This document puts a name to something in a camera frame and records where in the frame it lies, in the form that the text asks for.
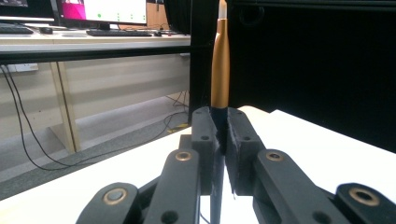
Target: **gray floor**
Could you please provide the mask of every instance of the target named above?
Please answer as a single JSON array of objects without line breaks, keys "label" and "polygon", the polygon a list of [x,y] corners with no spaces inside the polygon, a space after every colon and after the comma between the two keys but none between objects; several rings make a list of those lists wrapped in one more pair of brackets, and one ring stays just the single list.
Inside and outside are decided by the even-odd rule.
[{"label": "gray floor", "polygon": [[[93,158],[82,163],[89,165],[167,135],[166,129],[187,122],[186,109],[173,99],[161,97],[79,119],[76,123],[82,150],[75,154],[68,153],[51,129],[35,131],[35,135],[53,159],[75,164]],[[28,160],[20,136],[0,142],[0,200],[87,166],[79,164],[54,171],[64,166],[48,159],[30,133],[24,137],[34,162],[52,171],[38,169]]]}]

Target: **monitor screen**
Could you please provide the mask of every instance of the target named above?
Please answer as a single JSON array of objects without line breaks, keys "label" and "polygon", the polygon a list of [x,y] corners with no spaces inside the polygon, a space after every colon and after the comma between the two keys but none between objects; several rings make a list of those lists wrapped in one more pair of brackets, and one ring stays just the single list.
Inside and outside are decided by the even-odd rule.
[{"label": "monitor screen", "polygon": [[50,0],[0,0],[0,21],[52,22]]},{"label": "monitor screen", "polygon": [[147,24],[146,0],[57,0],[57,3],[63,21]]}]

